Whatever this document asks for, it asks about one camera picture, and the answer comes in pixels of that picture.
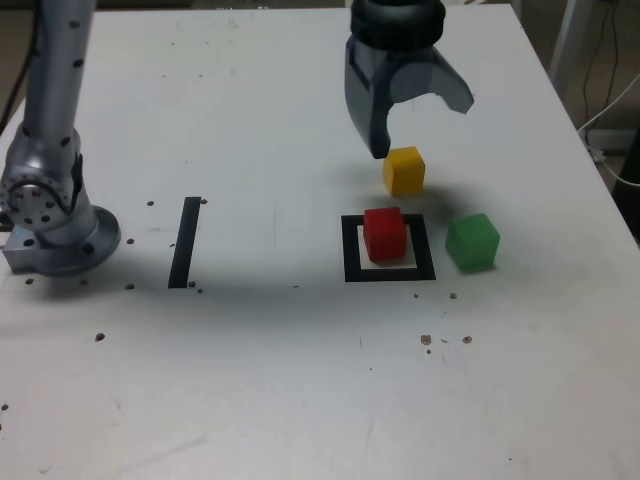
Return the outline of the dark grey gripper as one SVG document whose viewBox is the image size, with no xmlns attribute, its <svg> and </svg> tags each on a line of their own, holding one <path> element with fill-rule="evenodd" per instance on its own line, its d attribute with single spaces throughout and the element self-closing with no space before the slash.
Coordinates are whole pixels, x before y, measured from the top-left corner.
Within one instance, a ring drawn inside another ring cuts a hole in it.
<svg viewBox="0 0 640 480">
<path fill-rule="evenodd" d="M 387 119 L 394 104 L 427 94 L 438 96 L 450 110 L 461 114 L 474 104 L 467 83 L 434 46 L 379 49 L 349 38 L 344 71 L 349 116 L 375 159 L 389 153 Z"/>
</svg>

